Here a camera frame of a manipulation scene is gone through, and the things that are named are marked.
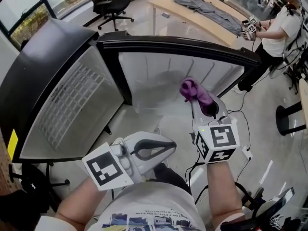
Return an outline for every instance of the purple cloth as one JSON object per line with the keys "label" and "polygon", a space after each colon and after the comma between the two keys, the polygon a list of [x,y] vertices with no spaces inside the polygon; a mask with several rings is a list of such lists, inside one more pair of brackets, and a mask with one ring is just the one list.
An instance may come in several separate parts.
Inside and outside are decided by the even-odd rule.
{"label": "purple cloth", "polygon": [[180,94],[182,94],[182,96],[190,102],[197,99],[199,101],[201,111],[205,115],[207,113],[207,107],[213,103],[213,99],[208,94],[207,90],[205,90],[204,87],[192,77],[187,77],[182,81]]}

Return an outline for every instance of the white t-shirt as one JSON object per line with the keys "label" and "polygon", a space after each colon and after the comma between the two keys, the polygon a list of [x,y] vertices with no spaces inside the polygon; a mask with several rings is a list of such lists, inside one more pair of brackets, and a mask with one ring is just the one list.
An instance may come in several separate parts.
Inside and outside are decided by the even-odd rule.
{"label": "white t-shirt", "polygon": [[[69,223],[51,217],[41,217],[35,230],[76,231]],[[186,191],[166,183],[144,182],[121,191],[88,231],[205,231],[205,226]]]}
{"label": "white t-shirt", "polygon": [[283,39],[262,39],[265,51],[273,57],[282,57],[284,49],[296,38],[302,20],[303,18],[301,15],[297,15],[296,13],[290,15],[287,8],[284,6],[267,31],[277,32],[281,27],[288,37]]}

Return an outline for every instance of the yellow tag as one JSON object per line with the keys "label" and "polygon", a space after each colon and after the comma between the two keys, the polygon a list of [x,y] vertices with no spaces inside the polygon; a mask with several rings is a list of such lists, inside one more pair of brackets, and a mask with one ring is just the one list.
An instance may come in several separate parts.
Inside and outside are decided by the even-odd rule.
{"label": "yellow tag", "polygon": [[11,135],[11,138],[10,138],[10,142],[9,142],[9,146],[8,146],[8,153],[9,153],[11,160],[13,160],[13,156],[14,156],[14,152],[15,152],[15,149],[16,149],[17,142],[18,142],[18,138],[17,138],[15,130],[13,129],[13,132],[12,132],[12,135]]}

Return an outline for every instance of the desk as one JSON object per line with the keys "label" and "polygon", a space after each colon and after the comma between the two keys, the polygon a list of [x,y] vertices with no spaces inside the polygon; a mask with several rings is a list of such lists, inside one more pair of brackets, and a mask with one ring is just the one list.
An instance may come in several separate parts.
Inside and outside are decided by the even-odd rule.
{"label": "desk", "polygon": [[[304,130],[308,126],[308,84],[304,79],[300,79],[298,86],[300,101],[288,108],[279,105],[276,109],[276,125],[281,135]],[[304,112],[305,124],[289,129],[288,116],[300,110]]]}
{"label": "desk", "polygon": [[[240,21],[247,20],[245,16],[237,12],[235,9],[231,8],[227,4],[219,0],[204,0],[206,2],[212,2],[214,6],[217,8],[229,13],[233,17],[239,19]],[[148,3],[152,6],[152,15],[151,15],[151,32],[152,35],[155,35],[155,24],[156,24],[156,8],[162,11],[165,11],[171,15],[174,15],[181,20],[188,22],[195,27],[205,31],[210,34],[214,38],[216,38],[221,44],[231,47],[235,40],[236,36],[224,29],[222,26],[217,24],[216,22],[206,18],[205,16],[199,14],[198,12],[194,12],[182,5],[175,3],[173,0],[149,0]]]}

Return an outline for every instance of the black office chair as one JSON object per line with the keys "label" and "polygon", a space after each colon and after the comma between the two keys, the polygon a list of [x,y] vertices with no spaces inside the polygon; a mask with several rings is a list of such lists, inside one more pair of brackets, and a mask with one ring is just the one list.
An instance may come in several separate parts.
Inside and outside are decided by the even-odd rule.
{"label": "black office chair", "polygon": [[98,26],[98,29],[101,30],[102,25],[107,22],[113,21],[115,31],[118,31],[116,28],[116,19],[130,19],[131,22],[134,21],[131,17],[119,16],[119,14],[125,14],[125,9],[130,4],[130,0],[92,0],[94,7],[93,11],[95,13],[101,14],[104,18],[108,18],[102,24]]}

